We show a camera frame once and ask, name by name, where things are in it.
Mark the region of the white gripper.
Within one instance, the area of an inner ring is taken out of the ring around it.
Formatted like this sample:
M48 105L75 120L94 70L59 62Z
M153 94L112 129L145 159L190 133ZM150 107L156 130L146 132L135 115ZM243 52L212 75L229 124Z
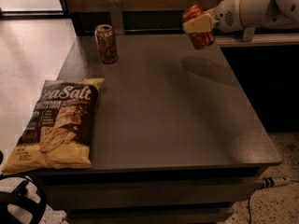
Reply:
M241 0L223 0L206 13L183 23L186 34L208 33L214 28L224 33L244 29L240 18Z

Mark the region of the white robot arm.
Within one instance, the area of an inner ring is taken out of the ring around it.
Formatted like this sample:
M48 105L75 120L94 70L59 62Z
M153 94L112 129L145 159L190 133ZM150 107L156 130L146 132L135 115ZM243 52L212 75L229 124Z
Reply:
M186 34L213 29L230 33L253 27L291 29L298 24L299 0L223 0L202 15L183 22L183 30Z

